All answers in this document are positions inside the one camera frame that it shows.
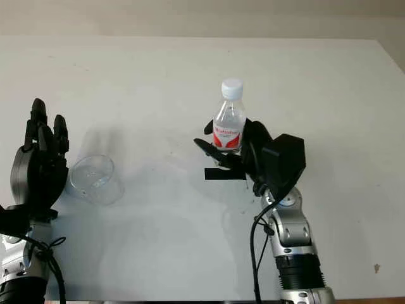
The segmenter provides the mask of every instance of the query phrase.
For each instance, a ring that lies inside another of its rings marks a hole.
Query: water bottle
[[[213,119],[213,145],[221,151],[238,152],[246,115],[242,104],[243,81],[225,79],[222,82],[221,108]]]

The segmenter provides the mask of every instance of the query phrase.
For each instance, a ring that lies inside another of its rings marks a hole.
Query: clear plastic cup
[[[66,190],[70,195],[102,206],[118,201],[124,194],[114,163],[105,155],[80,160],[70,170]]]

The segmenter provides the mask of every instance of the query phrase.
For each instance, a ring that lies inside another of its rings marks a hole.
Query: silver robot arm
[[[273,203],[266,190],[263,208]],[[280,273],[284,304],[333,304],[331,288],[325,286],[311,228],[302,212],[302,196],[297,188],[267,214],[273,256]]]

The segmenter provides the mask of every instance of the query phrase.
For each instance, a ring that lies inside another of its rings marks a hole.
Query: robotic hand
[[[66,303],[63,277],[53,257],[51,220],[58,213],[51,207],[65,187],[69,150],[65,119],[57,115],[54,132],[47,126],[45,104],[36,99],[27,122],[24,145],[18,149],[11,169],[11,190],[16,205],[0,206],[3,260],[0,303],[43,303],[49,269],[59,286],[60,302]]]
[[[212,131],[210,121],[204,133]],[[335,303],[332,290],[325,286],[311,230],[302,212],[301,194],[295,188],[306,166],[304,140],[288,134],[272,139],[262,123],[247,119],[240,156],[224,154],[202,139],[194,142],[219,166],[229,169],[205,168],[207,180],[245,179],[248,174],[254,182],[254,194],[262,197],[263,210],[255,217],[250,235],[256,302],[261,303],[258,269],[263,252],[257,264],[254,233],[258,225],[263,225],[280,274],[282,303]]]

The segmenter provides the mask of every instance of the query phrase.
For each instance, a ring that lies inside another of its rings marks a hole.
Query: table surface
[[[0,50],[1,204],[13,204],[9,172],[35,97],[50,121],[66,118],[69,166],[106,154],[125,183],[110,207],[67,194],[54,206],[68,299],[254,298],[259,199],[251,183],[204,181],[213,161],[192,141],[229,76],[245,80],[249,118],[306,141],[298,188],[336,297],[404,294],[405,75],[376,41],[0,37]],[[260,281],[277,299],[270,250]]]

